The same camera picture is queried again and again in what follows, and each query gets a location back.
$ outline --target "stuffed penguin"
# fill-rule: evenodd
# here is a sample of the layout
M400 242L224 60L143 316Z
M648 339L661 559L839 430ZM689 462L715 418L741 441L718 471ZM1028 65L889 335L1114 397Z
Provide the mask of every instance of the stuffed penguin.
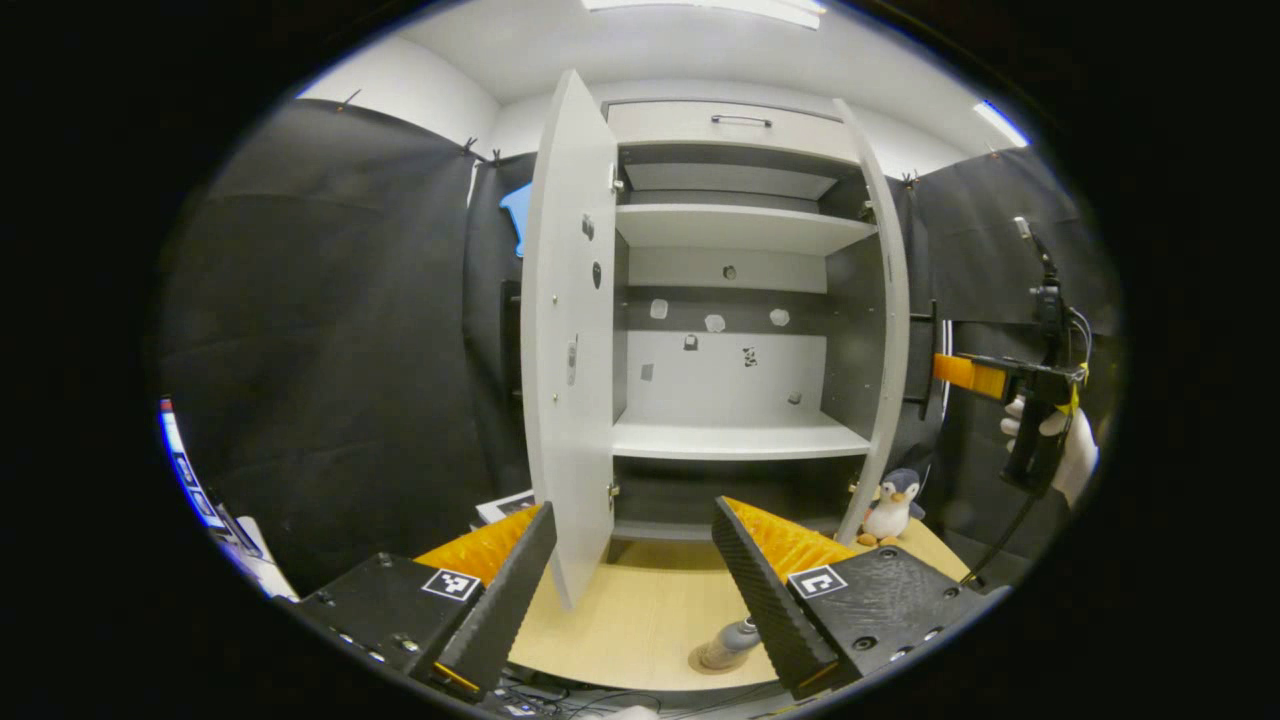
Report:
M874 547L879 544L897 544L897 536L902 534L911 518L924 518L924 510L914 502L915 493L920 492L920 475L909 468L893 470L881 480L879 500L872 502L870 510L863 519L863 534L858 536L858 542Z

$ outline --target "wooden table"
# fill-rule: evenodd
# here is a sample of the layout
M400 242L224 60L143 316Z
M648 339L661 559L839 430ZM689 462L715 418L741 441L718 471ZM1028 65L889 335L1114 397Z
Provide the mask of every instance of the wooden table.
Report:
M954 580L969 571L919 520L899 539ZM858 553L869 550L854 546ZM689 664L694 648L746 616L713 544L635 542L616 562L600 564L572 611L561 609L544 574L508 659L562 678L635 689L699 691L777 679L759 648L723 674L699 673Z

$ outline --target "small bottle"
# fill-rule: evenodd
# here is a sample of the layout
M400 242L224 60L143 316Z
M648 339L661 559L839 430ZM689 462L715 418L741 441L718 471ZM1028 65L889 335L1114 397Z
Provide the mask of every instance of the small bottle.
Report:
M724 625L712 642L698 648L698 661L708 670L727 670L746 661L746 653L760 644L760 634L750 618Z

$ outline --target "hand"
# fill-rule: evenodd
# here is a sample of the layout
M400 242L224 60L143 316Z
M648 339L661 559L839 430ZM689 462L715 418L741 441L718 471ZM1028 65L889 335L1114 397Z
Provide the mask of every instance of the hand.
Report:
M1000 430L1006 436L1018 437L1018 429L1021 427L1023 402L1023 396L1018 396L1016 400L1005 406L1005 413L1012 415L1012 418L1005 418L1000 421ZM1060 434L1064 427L1066 427L1066 414L1059 410L1041 423L1039 430L1041 434L1052 437ZM1014 441L1009 441L1007 447L1012 452ZM1093 466L1097 461L1098 447L1093 443L1093 429L1089 427L1089 419L1084 416L1083 410L1076 407L1075 416L1071 419L1071 428L1066 432L1062 461L1059 462L1057 471L1053 473L1053 482L1051 483L1052 487L1057 488L1066 497L1069 507L1075 506L1076 498L1080 497L1080 492L1088 484L1089 477L1093 475Z

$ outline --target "white cabinet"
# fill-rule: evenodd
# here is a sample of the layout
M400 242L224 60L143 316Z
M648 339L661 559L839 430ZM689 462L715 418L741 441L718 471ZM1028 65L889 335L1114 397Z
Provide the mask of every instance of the white cabinet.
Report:
M849 480L884 470L909 311L888 186L849 109L832 110L681 100L605 119L575 72L561 78L521 366L567 607L611 536L709 538L721 493L851 542L876 483L851 497Z

